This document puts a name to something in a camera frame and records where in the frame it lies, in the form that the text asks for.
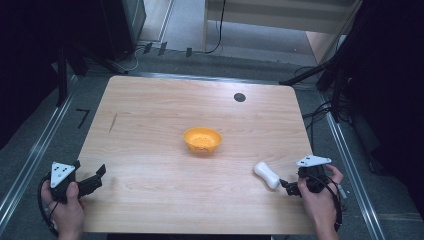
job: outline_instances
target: hand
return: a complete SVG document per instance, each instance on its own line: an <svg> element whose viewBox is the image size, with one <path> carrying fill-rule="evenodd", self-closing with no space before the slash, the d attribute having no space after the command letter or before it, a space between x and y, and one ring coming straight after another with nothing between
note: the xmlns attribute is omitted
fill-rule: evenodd
<svg viewBox="0 0 424 240"><path fill-rule="evenodd" d="M60 240L81 239L84 225L84 211L81 202L78 200L78 184L72 182L66 190L67 204L53 201L50 192L50 181L45 181L41 189L43 202L53 211L52 217L57 225Z"/></svg>
<svg viewBox="0 0 424 240"><path fill-rule="evenodd" d="M333 173L331 179L336 183L340 183L343 179L343 174L334 166L326 165L326 167ZM320 193L310 192L306 186L305 178L299 178L297 186L302 194L306 213L314 225L317 238L339 239L334 230L337 211L330 191L324 188ZM328 186L334 193L337 193L336 186L333 183L328 184Z"/></svg>

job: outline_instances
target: black cable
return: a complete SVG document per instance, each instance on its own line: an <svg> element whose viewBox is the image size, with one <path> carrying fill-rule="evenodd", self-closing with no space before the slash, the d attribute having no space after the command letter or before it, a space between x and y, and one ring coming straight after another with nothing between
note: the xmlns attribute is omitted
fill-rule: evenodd
<svg viewBox="0 0 424 240"><path fill-rule="evenodd" d="M38 192L37 192L38 208L40 209L41 216L43 217L44 222L47 224L47 227L49 228L50 232L53 235L55 235L56 237L58 237L59 236L59 233L57 232L56 228L54 227L54 223L51 221L52 213L53 213L54 209L56 209L58 203L56 203L56 206L51 211L50 216L47 217L46 212L44 211L43 200L41 198L41 190L43 188L43 184L44 184L45 181L50 180L50 175L51 175L50 172L47 173L46 176L44 176L41 179L41 182L38 185Z"/></svg>
<svg viewBox="0 0 424 240"><path fill-rule="evenodd" d="M314 111L314 113L312 114L312 121L311 121L311 123L310 123L310 126L311 126L311 140L310 140L310 142L311 142L311 149L312 149L312 152L314 151L314 136L313 136L313 133L314 133L314 131L313 131L313 122L314 122L314 116L315 116L315 114L319 111L319 109L321 108L321 107L323 107L325 104L328 104L330 101L327 101L327 102L325 102L325 103L323 103L323 104L321 104L315 111Z"/></svg>
<svg viewBox="0 0 424 240"><path fill-rule="evenodd" d="M224 20L225 2L226 2L226 0L224 0L224 2L222 4L221 23L219 24L219 41L218 41L218 44L216 45L216 47L212 51L205 52L205 54L210 54L210 53L215 52L215 50L221 44L221 38L222 38L222 21Z"/></svg>

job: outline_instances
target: gray floor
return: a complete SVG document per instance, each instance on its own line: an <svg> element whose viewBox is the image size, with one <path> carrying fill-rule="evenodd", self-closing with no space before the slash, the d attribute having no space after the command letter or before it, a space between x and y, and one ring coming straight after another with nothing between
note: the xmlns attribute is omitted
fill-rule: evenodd
<svg viewBox="0 0 424 240"><path fill-rule="evenodd" d="M301 33L296 32L293 36L285 37L297 39L297 36L300 35ZM164 38L168 38L169 43L178 42L179 39L182 39L176 36L166 36L166 34ZM238 44L244 46L244 49L249 49L251 46L249 41L241 42L241 40ZM250 42L257 41L259 40L254 38ZM309 52L307 51L308 43L306 38L299 38L291 44L293 46L281 43L279 49L282 49L281 52L285 56L283 60L277 59L278 61L273 58L265 61L266 54L260 50L257 52L260 54L256 55L261 55L261 59L253 59L252 56L255 54L250 57L243 56L245 54L244 50L241 51L240 55L234 55L236 57L233 55L231 55L233 57L226 57L219 54L216 54L216 56L194 54L189 58L186 58L184 51L168 50L162 56L158 56L158 49L152 49L147 54L139 51L137 53L139 64L136 69L130 71L130 75L145 73L160 73L161 76L163 74L178 74L179 76L237 78L246 79L248 82L254 83L278 84L279 80L293 77L295 71L300 67L313 63L310 48ZM191 45L191 43L181 44L181 46L184 45ZM303 49L302 53L299 53L299 56L291 55L290 49L293 48ZM66 114L49 142L39 165L35 166L34 175L30 176L31 181L6 225L1 239L54 239L41 221L41 216L37 209L37 185L42 176L49 171L53 161L60 160L64 163L71 163L78 158L103 91L111 76L103 67L89 60L87 62L90 64L90 70L85 77L78 77L74 95ZM132 68L136 62L134 58L129 57L119 64L126 68ZM320 93L314 88L316 80L317 77L312 77L294 86L301 111L304 114L313 112L322 102ZM19 129L9 144L0 151L0 162L2 164L0 169L0 177L2 178L0 197L2 199L11 189L30 152L38 150L33 148L34 143L42 135L43 129L48 124L52 114L54 114L56 99L57 92L55 91L45 99L37 111ZM90 110L90 114L81 128L78 128L78 125L81 123L83 113L76 111L77 108ZM424 239L423 221L409 198L406 188L391 176L377 176L371 173L368 169L367 153L364 152L353 128L347 123L340 123L339 127L343 131L365 190L379 217L379 223L383 228L386 239ZM346 173L347 169L339 152L339 147L325 118L314 124L314 154L330 157L333 159L334 164L342 172ZM345 177L343 187L348 194L346 202L348 210L343 213L344 225L341 227L339 234L342 239L373 239L358 203L357 193L352 187L352 181L347 174L345 174ZM282 240L285 237L274 236L274 239ZM84 236L84 239L105 238L105 234L89 233ZM313 236L290 236L288 239L315 238Z"/></svg>

